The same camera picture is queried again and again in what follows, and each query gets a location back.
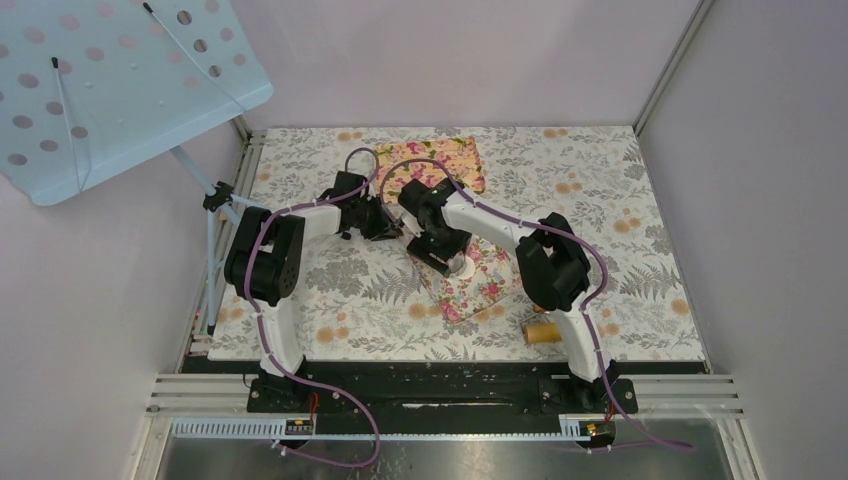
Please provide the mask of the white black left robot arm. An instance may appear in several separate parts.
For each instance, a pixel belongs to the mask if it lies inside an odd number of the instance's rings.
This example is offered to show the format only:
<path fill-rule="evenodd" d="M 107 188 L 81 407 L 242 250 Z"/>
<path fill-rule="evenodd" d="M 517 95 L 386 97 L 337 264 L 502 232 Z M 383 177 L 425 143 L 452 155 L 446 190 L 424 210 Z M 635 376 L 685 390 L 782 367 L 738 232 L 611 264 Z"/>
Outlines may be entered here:
<path fill-rule="evenodd" d="M 400 227 L 382 201 L 369 193 L 370 177 L 339 171 L 334 185 L 310 202 L 272 211 L 249 206 L 241 214 L 224 262 L 225 281 L 256 312 L 261 368 L 277 376 L 272 398 L 288 411 L 309 401 L 314 381 L 296 375 L 305 354 L 295 333 L 290 296 L 300 277 L 304 246 L 315 239 L 357 230 L 369 241 L 393 240 Z"/>

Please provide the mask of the light blue perforated music stand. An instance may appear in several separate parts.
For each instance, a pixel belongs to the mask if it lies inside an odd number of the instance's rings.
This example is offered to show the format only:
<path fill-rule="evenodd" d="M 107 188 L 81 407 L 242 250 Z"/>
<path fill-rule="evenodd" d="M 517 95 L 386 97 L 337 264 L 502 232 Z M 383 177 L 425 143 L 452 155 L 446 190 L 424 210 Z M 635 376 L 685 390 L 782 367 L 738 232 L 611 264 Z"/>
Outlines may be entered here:
<path fill-rule="evenodd" d="M 1 335 L 143 323 L 211 246 L 176 189 L 104 182 L 169 156 L 274 88 L 228 1 L 1 5 Z"/>

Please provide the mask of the yellow floral rectangular tray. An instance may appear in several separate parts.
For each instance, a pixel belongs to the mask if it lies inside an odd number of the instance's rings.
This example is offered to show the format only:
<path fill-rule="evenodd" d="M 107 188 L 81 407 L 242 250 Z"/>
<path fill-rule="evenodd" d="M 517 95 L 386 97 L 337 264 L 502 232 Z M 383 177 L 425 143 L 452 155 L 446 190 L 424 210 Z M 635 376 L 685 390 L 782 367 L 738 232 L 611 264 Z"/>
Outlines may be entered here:
<path fill-rule="evenodd" d="M 383 188 L 384 201 L 389 204 L 397 203 L 401 188 L 413 179 L 426 187 L 434 187 L 445 179 L 444 172 L 429 163 L 416 162 L 390 171 L 396 164 L 412 159 L 442 163 L 456 180 L 476 194 L 486 189 L 483 162 L 473 137 L 381 144 L 376 147 L 376 153 L 380 168 L 375 186 Z"/>

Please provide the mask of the round cut dough wrapper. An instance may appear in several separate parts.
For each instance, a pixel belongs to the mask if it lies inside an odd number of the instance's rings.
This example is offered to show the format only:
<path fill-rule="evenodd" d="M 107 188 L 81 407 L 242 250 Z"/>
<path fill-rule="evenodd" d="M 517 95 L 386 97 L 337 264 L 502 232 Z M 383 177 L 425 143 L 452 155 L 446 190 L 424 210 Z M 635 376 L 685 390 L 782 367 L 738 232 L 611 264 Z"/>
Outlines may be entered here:
<path fill-rule="evenodd" d="M 462 258 L 457 257 L 451 261 L 449 270 L 453 278 L 465 280 L 474 275 L 475 264 L 467 256 L 463 256 Z"/>

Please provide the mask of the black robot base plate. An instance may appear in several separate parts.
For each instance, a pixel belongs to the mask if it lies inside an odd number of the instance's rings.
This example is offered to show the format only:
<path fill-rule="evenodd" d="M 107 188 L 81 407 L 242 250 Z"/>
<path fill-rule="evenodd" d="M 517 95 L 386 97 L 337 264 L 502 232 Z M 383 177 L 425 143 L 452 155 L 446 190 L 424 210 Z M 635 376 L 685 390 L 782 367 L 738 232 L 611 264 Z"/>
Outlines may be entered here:
<path fill-rule="evenodd" d="M 633 383 L 617 367 L 602 398 L 576 387 L 565 362 L 305 361 L 296 374 L 320 386 L 262 373 L 248 412 L 303 414 L 331 433 L 364 432 L 367 413 L 378 429 L 495 433 L 541 432 L 561 414 L 603 420 L 638 411 Z"/>

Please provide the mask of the floral grey table mat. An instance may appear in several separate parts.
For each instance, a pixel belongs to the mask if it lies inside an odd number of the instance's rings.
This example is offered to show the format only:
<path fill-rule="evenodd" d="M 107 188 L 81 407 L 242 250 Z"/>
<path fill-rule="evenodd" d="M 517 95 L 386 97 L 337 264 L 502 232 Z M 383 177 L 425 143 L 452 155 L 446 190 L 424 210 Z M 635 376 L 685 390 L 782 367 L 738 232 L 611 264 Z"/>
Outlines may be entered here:
<path fill-rule="evenodd" d="M 564 215 L 604 257 L 589 312 L 617 361 L 701 363 L 706 354 L 633 130 L 603 127 L 291 128 L 269 131 L 250 196 L 272 209 L 310 200 L 381 144 L 473 137 L 487 202 L 524 218 Z M 297 338 L 311 360 L 560 361 L 528 345 L 523 292 L 459 323 L 443 319 L 399 240 L 325 237 L 306 247 Z"/>

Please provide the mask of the wooden dough roller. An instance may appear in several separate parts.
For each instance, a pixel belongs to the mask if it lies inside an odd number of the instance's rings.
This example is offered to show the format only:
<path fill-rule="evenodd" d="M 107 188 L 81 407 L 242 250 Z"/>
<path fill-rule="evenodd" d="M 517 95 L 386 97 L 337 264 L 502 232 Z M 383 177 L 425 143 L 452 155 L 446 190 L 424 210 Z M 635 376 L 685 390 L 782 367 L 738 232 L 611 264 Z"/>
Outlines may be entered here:
<path fill-rule="evenodd" d="M 557 343 L 562 337 L 557 325 L 547 319 L 548 311 L 533 304 L 533 314 L 521 326 L 524 341 L 528 345 Z"/>

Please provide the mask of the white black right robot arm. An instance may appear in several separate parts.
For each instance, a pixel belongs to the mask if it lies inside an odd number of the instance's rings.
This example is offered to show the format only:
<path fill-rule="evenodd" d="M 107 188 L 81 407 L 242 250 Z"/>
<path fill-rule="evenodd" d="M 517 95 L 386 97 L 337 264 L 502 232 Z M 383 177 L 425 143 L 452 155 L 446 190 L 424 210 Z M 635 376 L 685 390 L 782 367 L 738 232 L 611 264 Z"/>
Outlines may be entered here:
<path fill-rule="evenodd" d="M 561 335 L 577 405 L 597 412 L 612 400 L 614 362 L 587 311 L 595 295 L 589 279 L 589 258 L 595 252 L 562 215 L 524 221 L 483 204 L 450 179 L 434 187 L 413 179 L 401 188 L 398 202 L 412 231 L 408 253 L 445 278 L 480 265 L 467 254 L 474 238 L 515 259 L 525 294 L 552 315 Z"/>

